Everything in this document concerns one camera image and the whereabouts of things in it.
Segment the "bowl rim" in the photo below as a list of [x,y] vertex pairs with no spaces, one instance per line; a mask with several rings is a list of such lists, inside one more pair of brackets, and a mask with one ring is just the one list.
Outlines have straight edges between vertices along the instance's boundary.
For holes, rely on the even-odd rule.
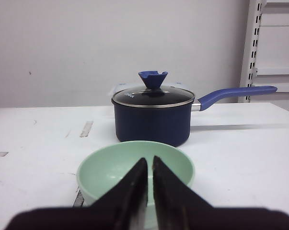
[[[194,167],[194,164],[192,162],[192,160],[190,159],[190,157],[188,155],[186,155],[183,151],[181,151],[180,149],[176,148],[176,147],[173,147],[172,145],[168,145],[168,144],[164,144],[164,143],[161,143],[161,142],[157,142],[157,141],[149,141],[149,140],[132,140],[132,141],[124,141],[124,142],[119,142],[119,143],[116,143],[116,144],[113,144],[113,145],[107,145],[105,147],[102,147],[94,152],[92,152],[91,154],[89,154],[86,158],[84,158],[82,160],[82,162],[80,163],[78,169],[77,169],[77,172],[76,172],[76,180],[77,180],[77,184],[78,184],[78,187],[80,190],[84,191],[86,194],[90,195],[92,198],[96,200],[98,200],[98,197],[96,195],[93,195],[91,192],[89,192],[85,187],[84,185],[81,183],[81,179],[80,179],[80,170],[83,166],[83,164],[87,161],[87,159],[89,159],[92,155],[94,155],[96,152],[98,151],[102,151],[106,148],[110,148],[110,147],[113,147],[113,146],[117,146],[117,145],[124,145],[124,144],[129,144],[129,143],[133,143],[133,142],[149,142],[149,143],[154,143],[154,144],[160,144],[160,145],[165,145],[165,146],[168,146],[172,149],[175,149],[177,151],[179,151],[182,155],[184,155],[190,162],[191,164],[191,169],[192,169],[192,175],[191,175],[191,178],[189,180],[189,182],[187,183],[187,186],[190,187],[193,180],[194,180],[194,175],[195,175],[195,167]],[[153,206],[155,205],[155,202],[148,202],[147,203],[147,207],[148,206]]]

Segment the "blue handle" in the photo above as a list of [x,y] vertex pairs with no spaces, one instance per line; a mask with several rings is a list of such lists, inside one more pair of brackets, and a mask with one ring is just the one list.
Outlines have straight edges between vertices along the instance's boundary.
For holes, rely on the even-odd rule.
[[141,79],[143,80],[145,86],[148,89],[154,90],[158,89],[168,72],[162,72],[159,74],[157,71],[143,71],[138,73]]
[[263,95],[263,94],[274,93],[276,92],[276,90],[277,90],[277,87],[274,87],[274,86],[255,86],[255,87],[243,87],[243,88],[217,90],[199,99],[201,103],[200,111],[203,111],[209,108],[215,102],[225,97]]

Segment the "saucepan handle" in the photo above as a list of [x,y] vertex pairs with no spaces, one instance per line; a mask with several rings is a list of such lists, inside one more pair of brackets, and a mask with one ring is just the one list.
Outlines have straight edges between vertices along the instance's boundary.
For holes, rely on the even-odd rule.
[[275,86],[255,86],[217,90],[198,99],[198,103],[194,104],[192,111],[203,111],[212,106],[218,100],[226,97],[263,95],[274,93],[276,90],[277,87]]

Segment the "lid knob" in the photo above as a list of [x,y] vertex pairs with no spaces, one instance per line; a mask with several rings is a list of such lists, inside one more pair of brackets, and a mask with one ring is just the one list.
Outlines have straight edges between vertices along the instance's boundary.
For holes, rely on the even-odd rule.
[[145,86],[148,89],[154,90],[160,88],[168,72],[162,72],[162,74],[159,74],[158,71],[143,71],[138,74],[143,80]]

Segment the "white wall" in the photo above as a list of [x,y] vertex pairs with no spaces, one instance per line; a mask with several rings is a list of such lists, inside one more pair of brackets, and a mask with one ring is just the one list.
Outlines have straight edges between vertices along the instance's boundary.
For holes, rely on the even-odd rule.
[[248,4],[0,0],[0,107],[110,104],[142,70],[168,71],[198,97],[237,87]]

